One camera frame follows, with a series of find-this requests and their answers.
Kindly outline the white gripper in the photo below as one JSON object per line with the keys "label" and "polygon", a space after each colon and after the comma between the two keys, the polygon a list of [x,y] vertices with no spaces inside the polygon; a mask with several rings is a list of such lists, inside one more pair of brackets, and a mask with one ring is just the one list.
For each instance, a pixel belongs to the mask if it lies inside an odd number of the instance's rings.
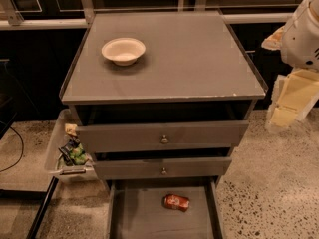
{"label": "white gripper", "polygon": [[[282,47],[284,27],[280,27],[261,44],[270,51]],[[319,72],[294,68],[288,76],[279,75],[275,81],[271,105],[266,116],[266,129],[281,132],[302,121],[319,100]]]}

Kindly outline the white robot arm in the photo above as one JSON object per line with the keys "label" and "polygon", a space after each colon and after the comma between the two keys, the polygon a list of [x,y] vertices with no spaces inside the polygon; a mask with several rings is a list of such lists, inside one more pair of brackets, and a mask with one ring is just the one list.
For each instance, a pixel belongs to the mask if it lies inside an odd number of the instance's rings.
{"label": "white robot arm", "polygon": [[319,0],[303,0],[286,24],[261,47],[279,51],[292,67],[274,83],[266,128],[280,132],[304,120],[319,100]]}

